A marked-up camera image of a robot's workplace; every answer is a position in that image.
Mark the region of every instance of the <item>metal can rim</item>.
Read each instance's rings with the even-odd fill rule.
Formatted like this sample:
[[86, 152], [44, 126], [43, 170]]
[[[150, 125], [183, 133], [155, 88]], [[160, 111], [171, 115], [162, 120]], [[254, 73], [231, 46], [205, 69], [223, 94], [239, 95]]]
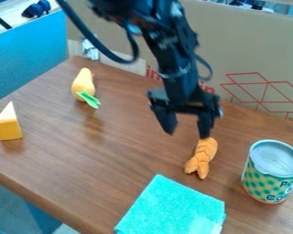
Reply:
[[[272, 140], [272, 139], [265, 139], [265, 140], [261, 140], [258, 141], [256, 143], [254, 143], [251, 148], [250, 148], [250, 157], [252, 159], [252, 161], [255, 163], [256, 160], [254, 160], [253, 158], [253, 154], [252, 152], [254, 151], [254, 149], [259, 145], [259, 144], [264, 144], [264, 143], [275, 143], [275, 144], [282, 144], [283, 146], [286, 146], [288, 149], [290, 149], [291, 151], [293, 151], [293, 146], [291, 146], [290, 144], [278, 141], [278, 140]], [[278, 174], [274, 174], [274, 173], [268, 173], [269, 175], [275, 176], [275, 177], [279, 177], [279, 178], [290, 178], [293, 177], [293, 175], [278, 175]]]

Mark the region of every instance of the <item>cardboard box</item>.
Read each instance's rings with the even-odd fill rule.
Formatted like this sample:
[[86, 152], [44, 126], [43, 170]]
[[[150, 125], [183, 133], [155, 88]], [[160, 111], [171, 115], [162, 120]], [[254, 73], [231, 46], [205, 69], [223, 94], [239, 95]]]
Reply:
[[[181, 2], [200, 35], [197, 52], [214, 69], [212, 81], [201, 86], [223, 99], [293, 121], [293, 17], [197, 0]], [[112, 50], [130, 54], [125, 32], [81, 4], [73, 5], [99, 39]], [[72, 25], [69, 29], [71, 39], [80, 36]], [[146, 76], [158, 80], [156, 60], [143, 38], [138, 40], [141, 58], [147, 61]]]

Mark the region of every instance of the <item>floor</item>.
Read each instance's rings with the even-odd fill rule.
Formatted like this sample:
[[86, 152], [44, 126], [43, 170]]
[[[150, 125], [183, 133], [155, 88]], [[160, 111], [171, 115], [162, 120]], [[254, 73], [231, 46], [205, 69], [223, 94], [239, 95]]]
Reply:
[[[42, 233], [25, 201], [3, 186], [0, 186], [0, 231], [5, 234], [51, 234]], [[62, 225], [53, 234], [78, 234], [78, 232]]]

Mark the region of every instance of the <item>teal cloth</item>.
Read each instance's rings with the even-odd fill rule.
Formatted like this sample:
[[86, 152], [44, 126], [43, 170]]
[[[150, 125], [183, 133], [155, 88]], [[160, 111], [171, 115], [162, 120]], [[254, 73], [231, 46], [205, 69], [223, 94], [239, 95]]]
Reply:
[[156, 175], [115, 227], [118, 234], [220, 233], [223, 201]]

